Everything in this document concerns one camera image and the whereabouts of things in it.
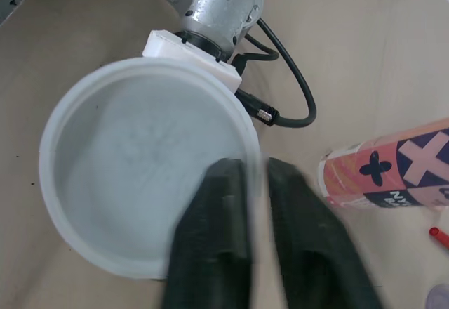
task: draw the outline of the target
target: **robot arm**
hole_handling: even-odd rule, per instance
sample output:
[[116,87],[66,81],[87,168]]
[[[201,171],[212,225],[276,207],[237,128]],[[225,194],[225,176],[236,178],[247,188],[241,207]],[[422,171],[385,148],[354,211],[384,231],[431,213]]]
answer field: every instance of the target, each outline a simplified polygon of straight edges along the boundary
[[228,61],[235,46],[260,19],[263,0],[167,0],[179,13],[188,41]]
[[[195,63],[227,85],[236,94],[248,114],[266,125],[304,128],[313,123],[316,118],[314,98],[287,50],[260,18],[263,0],[167,1],[179,13],[182,31],[176,34],[177,37],[168,32],[150,34],[144,56],[177,58]],[[269,37],[279,53],[248,35],[248,31],[256,23]],[[238,54],[228,65],[226,62],[234,53],[236,45],[244,37],[266,54]],[[238,89],[248,60],[272,61],[277,59],[279,54],[287,63],[304,93],[309,108],[309,115],[304,119],[283,118],[272,106]]]

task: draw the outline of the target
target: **black cable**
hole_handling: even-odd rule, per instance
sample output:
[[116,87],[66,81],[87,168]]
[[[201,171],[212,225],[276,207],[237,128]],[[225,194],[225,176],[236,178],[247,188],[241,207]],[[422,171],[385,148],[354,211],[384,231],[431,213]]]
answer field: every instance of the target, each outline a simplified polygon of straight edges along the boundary
[[290,54],[287,52],[285,47],[279,41],[277,36],[273,33],[273,31],[268,27],[264,20],[259,19],[257,24],[263,30],[263,32],[268,36],[270,41],[276,47],[278,52],[281,54],[282,58],[287,63],[288,67],[292,71],[295,76],[298,84],[301,87],[301,90],[304,94],[304,97],[307,102],[307,107],[309,108],[309,115],[304,119],[289,119],[278,116],[274,118],[274,123],[278,126],[283,126],[286,128],[304,128],[310,124],[312,124],[316,118],[316,104],[313,95],[310,92],[309,86],[307,85],[306,80],[301,74],[301,71],[298,69],[295,61],[291,58]]
[[264,44],[260,43],[251,35],[247,34],[245,38],[256,48],[264,51],[266,54],[257,54],[257,53],[244,53],[235,55],[232,60],[232,65],[236,68],[237,72],[241,76],[246,68],[246,63],[250,60],[254,61],[275,61],[279,58],[279,53],[274,51],[271,48],[268,48]]
[[264,55],[264,54],[245,53],[244,55],[246,55],[249,60],[256,60],[254,58],[249,58],[250,55],[264,56],[264,60],[265,61],[275,61],[275,60],[277,60],[279,58],[279,53],[277,51],[274,51],[273,49],[268,48],[267,46],[265,46],[264,44],[262,44],[261,42],[256,40],[251,35],[249,35],[249,34],[245,35],[245,39],[247,39],[254,47],[260,49],[261,51],[264,51],[265,53],[267,53],[266,55]]

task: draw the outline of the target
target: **white plastic container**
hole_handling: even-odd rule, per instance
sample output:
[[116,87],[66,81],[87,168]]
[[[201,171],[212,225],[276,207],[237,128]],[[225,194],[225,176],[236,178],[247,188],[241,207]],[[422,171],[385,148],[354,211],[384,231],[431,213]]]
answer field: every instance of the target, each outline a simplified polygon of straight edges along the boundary
[[252,204],[262,160],[241,103],[194,65],[134,58],[89,74],[59,102],[39,174],[56,228],[84,258],[161,278],[177,220],[207,167],[225,157],[247,163]]

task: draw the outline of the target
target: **cable connector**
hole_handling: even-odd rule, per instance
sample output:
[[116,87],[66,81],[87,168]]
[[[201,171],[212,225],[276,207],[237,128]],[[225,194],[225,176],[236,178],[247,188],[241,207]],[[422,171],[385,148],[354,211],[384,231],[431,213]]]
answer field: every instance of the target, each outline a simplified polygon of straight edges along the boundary
[[262,123],[272,126],[279,116],[279,111],[274,109],[271,105],[262,102],[259,98],[238,89],[236,97],[240,100],[246,112]]

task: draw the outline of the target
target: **can label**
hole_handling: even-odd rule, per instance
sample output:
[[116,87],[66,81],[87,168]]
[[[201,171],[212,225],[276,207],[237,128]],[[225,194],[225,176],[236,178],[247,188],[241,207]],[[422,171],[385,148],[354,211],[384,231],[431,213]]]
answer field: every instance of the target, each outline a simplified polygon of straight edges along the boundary
[[449,206],[449,119],[331,152],[319,185],[343,207]]

